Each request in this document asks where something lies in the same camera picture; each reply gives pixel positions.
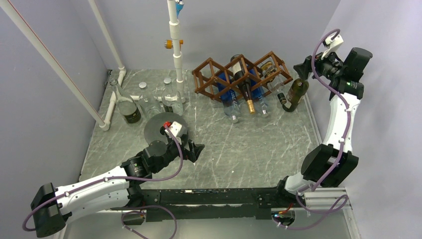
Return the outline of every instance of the gray disc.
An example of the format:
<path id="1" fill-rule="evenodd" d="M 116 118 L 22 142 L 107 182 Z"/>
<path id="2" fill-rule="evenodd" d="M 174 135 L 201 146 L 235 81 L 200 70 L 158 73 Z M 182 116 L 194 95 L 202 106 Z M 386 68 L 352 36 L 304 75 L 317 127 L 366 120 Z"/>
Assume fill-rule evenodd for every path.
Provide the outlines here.
<path id="1" fill-rule="evenodd" d="M 160 134 L 160 128 L 163 124 L 167 121 L 177 121 L 181 125 L 188 127 L 186 121 L 178 114 L 171 113 L 171 112 L 163 112 L 159 113 L 158 115 L 153 116 L 145 125 L 144 129 L 144 137 L 148 144 L 152 141 L 163 141 L 167 143 L 166 136 Z"/>

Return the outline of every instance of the wine rack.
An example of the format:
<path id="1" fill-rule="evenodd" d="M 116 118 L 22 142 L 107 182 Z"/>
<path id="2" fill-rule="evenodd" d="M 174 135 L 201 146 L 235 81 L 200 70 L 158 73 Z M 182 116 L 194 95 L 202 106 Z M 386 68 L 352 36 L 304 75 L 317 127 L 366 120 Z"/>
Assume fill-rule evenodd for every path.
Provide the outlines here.
<path id="1" fill-rule="evenodd" d="M 263 78 L 262 70 L 258 66 L 268 60 L 272 60 L 274 65 L 276 66 L 277 70 L 272 73 L 271 75 L 267 76 L 266 78 Z M 247 69 L 247 72 L 244 74 L 243 77 L 239 78 L 236 81 L 231 82 L 231 79 L 234 79 L 233 72 L 230 71 L 230 68 L 240 61 L 240 64 L 243 69 Z M 211 76 L 205 77 L 201 70 L 206 69 L 206 67 L 209 67 L 211 70 Z M 226 80 L 223 80 L 222 78 L 218 77 L 221 73 L 224 73 Z M 268 54 L 263 56 L 261 59 L 256 61 L 255 63 L 252 63 L 246 57 L 243 55 L 239 55 L 236 58 L 234 58 L 230 63 L 228 63 L 226 66 L 222 66 L 215 62 L 212 58 L 208 58 L 206 61 L 204 61 L 201 65 L 199 65 L 196 69 L 192 71 L 192 75 L 194 76 L 195 81 L 195 93 L 203 94 L 204 96 L 210 97 L 212 100 L 221 102 L 220 96 L 224 93 L 226 93 L 228 90 L 233 89 L 234 91 L 238 92 L 237 99 L 239 100 L 242 98 L 242 94 L 240 92 L 240 89 L 237 87 L 238 84 L 249 78 L 252 81 L 255 81 L 255 85 L 251 87 L 251 91 L 255 90 L 256 88 L 263 86 L 268 89 L 267 82 L 273 80 L 276 76 L 282 75 L 285 77 L 284 84 L 287 84 L 293 80 L 293 78 L 290 76 L 289 71 L 286 68 L 286 65 L 282 59 L 280 59 L 274 52 L 270 51 Z M 214 88 L 212 86 L 217 87 L 217 83 L 220 83 L 225 86 L 225 88 L 215 94 Z M 271 93 L 271 91 L 265 92 L 264 96 L 267 96 Z"/>

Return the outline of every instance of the wall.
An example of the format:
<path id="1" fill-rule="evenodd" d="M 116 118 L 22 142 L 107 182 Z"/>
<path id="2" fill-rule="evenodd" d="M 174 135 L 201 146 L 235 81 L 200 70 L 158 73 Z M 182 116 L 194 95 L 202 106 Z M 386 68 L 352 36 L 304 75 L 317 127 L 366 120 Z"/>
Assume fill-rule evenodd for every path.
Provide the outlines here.
<path id="1" fill-rule="evenodd" d="M 288 65 L 303 61 L 320 37 L 339 0 L 244 1 L 187 0 L 180 13 L 183 66 L 194 69 L 208 57 L 222 65 L 242 53 L 256 61 L 274 51 Z M 86 0 L 72 0 L 100 50 L 105 65 L 116 69 Z M 174 68 L 165 0 L 97 0 L 128 69 Z"/>
<path id="2" fill-rule="evenodd" d="M 106 68 L 70 2 L 12 2 L 99 108 Z M 0 238 L 29 239 L 33 196 L 77 181 L 95 122 L 1 9 L 0 22 Z"/>
<path id="3" fill-rule="evenodd" d="M 364 239 L 422 238 L 421 22 L 418 1 L 342 0 L 325 31 L 341 29 L 343 59 L 354 46 L 374 55 L 353 128 L 359 165 L 344 182 Z M 325 135 L 328 90 L 312 82 L 309 96 Z"/>

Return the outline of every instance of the bottle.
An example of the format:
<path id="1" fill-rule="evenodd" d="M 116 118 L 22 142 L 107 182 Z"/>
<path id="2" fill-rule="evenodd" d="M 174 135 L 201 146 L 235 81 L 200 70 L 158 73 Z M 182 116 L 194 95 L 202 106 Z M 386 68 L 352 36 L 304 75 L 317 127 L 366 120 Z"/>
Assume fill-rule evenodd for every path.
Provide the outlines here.
<path id="1" fill-rule="evenodd" d="M 264 78 L 267 78 L 271 74 L 276 72 L 277 69 L 271 61 L 267 61 L 264 63 L 264 65 L 261 66 L 261 70 L 263 71 Z M 275 92 L 278 101 L 280 102 L 280 104 L 277 104 L 277 107 L 281 107 L 287 102 L 286 96 L 284 95 L 285 85 L 283 84 L 283 82 L 284 81 L 281 79 L 280 76 L 276 76 L 267 82 L 268 89 L 271 92 Z"/>
<path id="2" fill-rule="evenodd" d="M 164 79 L 164 91 L 161 100 L 165 112 L 173 112 L 180 116 L 183 114 L 182 97 L 180 92 L 173 90 L 170 78 Z"/>
<path id="3" fill-rule="evenodd" d="M 218 77 L 225 80 L 224 73 L 222 73 Z M 217 83 L 217 86 L 219 92 L 225 89 L 225 86 L 220 83 Z M 234 92 L 234 90 L 228 90 L 226 93 L 222 94 L 220 98 L 224 107 L 224 113 L 228 116 L 232 123 L 237 123 L 239 121 L 240 116 L 240 107 L 239 103 L 237 102 L 236 93 Z"/>
<path id="4" fill-rule="evenodd" d="M 162 112 L 160 103 L 156 100 L 150 92 L 147 91 L 148 86 L 145 82 L 139 83 L 141 94 L 139 95 L 139 106 L 147 119 L 152 118 Z"/>
<path id="5" fill-rule="evenodd" d="M 126 123 L 128 125 L 139 125 L 142 122 L 141 112 L 130 94 L 121 88 L 116 79 L 112 79 L 110 85 L 114 86 L 116 105 Z"/>
<path id="6" fill-rule="evenodd" d="M 287 93 L 287 101 L 283 105 L 283 109 L 287 112 L 293 112 L 298 107 L 308 88 L 308 81 L 302 80 L 301 78 L 295 79 Z"/>
<path id="7" fill-rule="evenodd" d="M 256 83 L 255 81 L 251 81 L 251 86 L 254 86 Z M 263 96 L 264 89 L 262 86 L 256 88 L 252 91 L 252 101 L 255 107 L 255 110 L 258 111 L 258 113 L 266 118 L 269 116 L 270 113 L 270 104 L 268 103 L 267 99 Z"/>
<path id="8" fill-rule="evenodd" d="M 233 61 L 237 56 L 239 55 L 232 56 L 230 61 Z M 237 81 L 244 75 L 244 71 L 242 70 L 242 67 L 240 66 L 240 61 L 236 62 L 236 64 L 234 64 L 231 67 L 231 71 L 234 74 L 233 81 Z M 254 114 L 255 107 L 253 106 L 252 95 L 250 91 L 250 79 L 246 78 L 246 80 L 244 80 L 242 83 L 238 84 L 237 86 L 239 87 L 240 92 L 242 92 L 243 98 L 245 98 L 245 101 L 248 104 L 249 113 Z"/>

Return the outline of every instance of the marble tabletop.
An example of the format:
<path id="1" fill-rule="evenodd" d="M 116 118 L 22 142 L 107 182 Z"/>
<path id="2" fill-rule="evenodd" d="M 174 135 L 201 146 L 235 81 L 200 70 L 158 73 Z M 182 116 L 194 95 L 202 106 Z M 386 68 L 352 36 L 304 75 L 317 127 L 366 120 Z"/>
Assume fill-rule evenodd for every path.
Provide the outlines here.
<path id="1" fill-rule="evenodd" d="M 318 145 L 316 129 L 311 119 L 307 102 L 288 113 L 276 108 L 276 99 L 269 95 L 272 111 L 267 118 L 250 115 L 246 103 L 241 100 L 242 116 L 238 123 L 230 123 L 223 112 L 222 104 L 195 94 L 191 72 L 183 72 L 185 95 L 183 118 L 188 123 L 190 138 L 204 144 L 197 162 L 185 161 L 178 176 L 163 182 L 146 182 L 144 189 L 186 188 L 244 188 L 273 187 L 280 179 L 300 170 L 304 157 Z M 123 89 L 138 95 L 138 84 L 145 81 L 148 88 L 159 94 L 163 79 L 176 78 L 174 70 L 128 71 Z M 104 118 L 112 89 L 105 90 L 99 110 Z M 82 168 L 80 180 L 86 180 L 120 165 L 122 162 L 147 147 L 143 137 L 146 120 L 133 128 L 115 112 L 111 127 L 102 131 L 95 126 Z M 179 167 L 178 159 L 153 175 L 162 178 L 173 174 Z"/>

